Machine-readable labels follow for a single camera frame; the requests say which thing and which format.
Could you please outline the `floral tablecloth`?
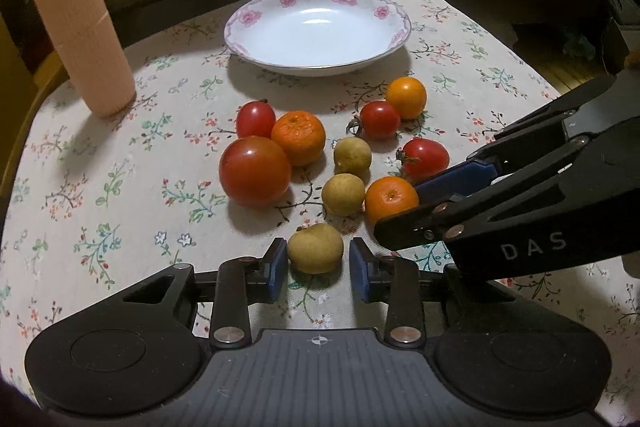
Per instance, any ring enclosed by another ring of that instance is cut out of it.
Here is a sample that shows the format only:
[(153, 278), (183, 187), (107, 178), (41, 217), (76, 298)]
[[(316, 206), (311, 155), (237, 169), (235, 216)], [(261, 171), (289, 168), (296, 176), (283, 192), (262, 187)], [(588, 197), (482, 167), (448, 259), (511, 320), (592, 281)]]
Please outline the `floral tablecloth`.
[[(1, 375), (36, 410), (24, 369), (32, 340), (48, 327), (112, 297), (176, 263), (217, 269), (238, 254), (259, 255), (274, 236), (324, 222), (321, 191), (333, 176), (333, 149), (350, 117), (383, 98), (387, 83), (413, 76), (427, 90), (418, 122), (403, 124), (401, 143), (434, 139), (451, 162), (492, 141), (506, 124), (533, 112), (558, 92), (483, 26), (445, 0), (391, 1), (408, 13), (413, 31), (397, 53), (346, 76), (295, 79), (266, 72), (232, 56), (224, 23), (232, 4), (160, 31), (126, 49), (137, 98), (125, 116), (90, 114), (69, 82), (38, 109), (10, 194), (1, 239)], [(218, 180), (220, 155), (235, 138), (236, 113), (250, 98), (266, 98), (278, 116), (314, 113), (326, 129), (321, 158), (294, 169), (290, 191), (264, 210), (231, 205)], [(355, 305), (347, 254), (342, 271), (288, 275), (273, 306), (250, 307), (253, 333), (292, 327), (307, 334), (312, 355), (337, 355), (323, 329), (373, 325), (382, 329), (384, 305)], [(613, 357), (613, 372), (597, 412), (614, 426), (639, 426), (639, 280), (620, 258), (501, 284), (598, 333)], [(334, 373), (329, 359), (303, 376)], [(309, 391), (302, 419), (280, 409), (278, 394), (241, 398), (237, 378), (222, 372), (214, 405), (223, 426), (238, 411), (276, 426), (347, 426), (344, 407), (355, 389), (303, 386), (302, 378), (269, 369), (283, 391)]]

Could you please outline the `tan longan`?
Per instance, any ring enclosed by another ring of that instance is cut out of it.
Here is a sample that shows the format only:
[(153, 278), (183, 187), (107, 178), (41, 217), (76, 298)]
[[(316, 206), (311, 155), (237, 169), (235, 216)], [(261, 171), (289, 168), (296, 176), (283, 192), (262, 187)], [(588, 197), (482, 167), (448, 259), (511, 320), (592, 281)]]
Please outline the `tan longan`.
[(366, 189), (359, 176), (339, 173), (322, 187), (321, 197), (328, 213), (337, 217), (349, 217), (361, 211)]
[(366, 141), (356, 136), (349, 136), (337, 141), (333, 150), (333, 159), (336, 173), (363, 176), (371, 166), (372, 152)]
[(298, 272), (318, 275), (335, 271), (342, 263), (341, 233), (327, 223), (296, 231), (288, 239), (288, 259)]

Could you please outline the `small tomato upper left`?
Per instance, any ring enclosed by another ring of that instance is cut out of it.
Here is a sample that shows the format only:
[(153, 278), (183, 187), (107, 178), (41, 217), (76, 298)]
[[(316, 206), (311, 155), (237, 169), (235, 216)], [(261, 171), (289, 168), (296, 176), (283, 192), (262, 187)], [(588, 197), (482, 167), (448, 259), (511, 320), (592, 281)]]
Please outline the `small tomato upper left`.
[(276, 114), (266, 100), (248, 102), (236, 116), (236, 134), (239, 138), (255, 135), (270, 139), (275, 123)]

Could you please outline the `large red tomato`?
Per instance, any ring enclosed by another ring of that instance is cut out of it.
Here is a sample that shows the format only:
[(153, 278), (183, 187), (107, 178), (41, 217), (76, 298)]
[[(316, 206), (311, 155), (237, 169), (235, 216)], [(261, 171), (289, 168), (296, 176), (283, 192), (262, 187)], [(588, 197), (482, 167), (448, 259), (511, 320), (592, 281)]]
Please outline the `large red tomato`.
[(224, 193), (238, 205), (268, 207), (288, 191), (292, 167), (276, 142), (262, 136), (248, 136), (232, 142), (222, 153), (218, 166)]

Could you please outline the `white floral plate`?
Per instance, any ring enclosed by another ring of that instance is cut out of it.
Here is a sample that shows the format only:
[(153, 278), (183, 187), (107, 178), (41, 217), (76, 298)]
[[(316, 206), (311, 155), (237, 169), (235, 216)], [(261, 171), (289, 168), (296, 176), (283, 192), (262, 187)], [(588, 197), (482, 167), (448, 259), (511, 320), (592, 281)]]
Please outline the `white floral plate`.
[(328, 77), (355, 72), (404, 46), (409, 15), (388, 0), (250, 0), (224, 25), (224, 43), (269, 72)]

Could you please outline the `smooth orange tangerine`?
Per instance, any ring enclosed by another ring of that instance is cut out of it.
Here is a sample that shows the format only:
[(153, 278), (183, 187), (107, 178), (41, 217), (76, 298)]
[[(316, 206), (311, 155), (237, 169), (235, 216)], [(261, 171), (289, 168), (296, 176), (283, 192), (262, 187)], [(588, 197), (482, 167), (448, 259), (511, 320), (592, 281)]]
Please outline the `smooth orange tangerine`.
[(385, 100), (397, 110), (402, 120), (413, 120), (424, 111), (427, 92), (420, 80), (400, 77), (388, 85)]

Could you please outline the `yellow wooden cabinet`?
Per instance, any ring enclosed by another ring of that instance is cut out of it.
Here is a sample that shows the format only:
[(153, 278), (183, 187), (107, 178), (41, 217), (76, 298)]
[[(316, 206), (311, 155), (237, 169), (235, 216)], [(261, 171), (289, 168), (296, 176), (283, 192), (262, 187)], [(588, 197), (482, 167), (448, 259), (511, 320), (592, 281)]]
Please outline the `yellow wooden cabinet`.
[(1, 209), (26, 139), (27, 121), (39, 98), (38, 66), (52, 51), (32, 0), (1, 0)]

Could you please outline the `round cherry tomato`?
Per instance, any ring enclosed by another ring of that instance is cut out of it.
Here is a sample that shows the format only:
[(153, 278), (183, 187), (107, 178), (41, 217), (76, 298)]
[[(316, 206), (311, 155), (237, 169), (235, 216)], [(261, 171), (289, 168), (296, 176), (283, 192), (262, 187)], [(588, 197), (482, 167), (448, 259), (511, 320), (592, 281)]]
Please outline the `round cherry tomato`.
[(370, 102), (360, 110), (360, 127), (372, 140), (390, 140), (400, 126), (400, 116), (393, 105), (385, 101)]

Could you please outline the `pink ribbed cylindrical container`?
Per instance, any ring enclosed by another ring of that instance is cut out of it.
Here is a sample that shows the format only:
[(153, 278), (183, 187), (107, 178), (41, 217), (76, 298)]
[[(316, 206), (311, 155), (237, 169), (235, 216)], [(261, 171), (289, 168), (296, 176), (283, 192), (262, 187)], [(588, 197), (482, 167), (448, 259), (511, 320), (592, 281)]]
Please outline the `pink ribbed cylindrical container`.
[(70, 82), (88, 109), (107, 117), (134, 101), (134, 76), (104, 0), (34, 1)]

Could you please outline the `wrinkled orange tangerine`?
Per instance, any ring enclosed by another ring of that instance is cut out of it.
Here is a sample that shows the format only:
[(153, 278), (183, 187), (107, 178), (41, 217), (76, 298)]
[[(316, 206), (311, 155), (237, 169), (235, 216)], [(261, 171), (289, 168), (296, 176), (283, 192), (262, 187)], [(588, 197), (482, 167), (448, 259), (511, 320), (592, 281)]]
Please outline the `wrinkled orange tangerine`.
[(314, 114), (293, 110), (276, 121), (271, 139), (282, 147), (293, 167), (304, 167), (322, 156), (326, 130)]

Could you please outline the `oval cherry tomato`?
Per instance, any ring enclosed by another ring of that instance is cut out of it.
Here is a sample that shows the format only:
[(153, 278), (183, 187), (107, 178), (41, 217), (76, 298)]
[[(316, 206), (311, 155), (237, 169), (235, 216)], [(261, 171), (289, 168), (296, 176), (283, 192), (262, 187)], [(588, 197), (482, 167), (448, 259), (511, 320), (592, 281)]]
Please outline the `oval cherry tomato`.
[(449, 167), (449, 153), (442, 144), (423, 138), (413, 138), (396, 152), (405, 176), (421, 182)]

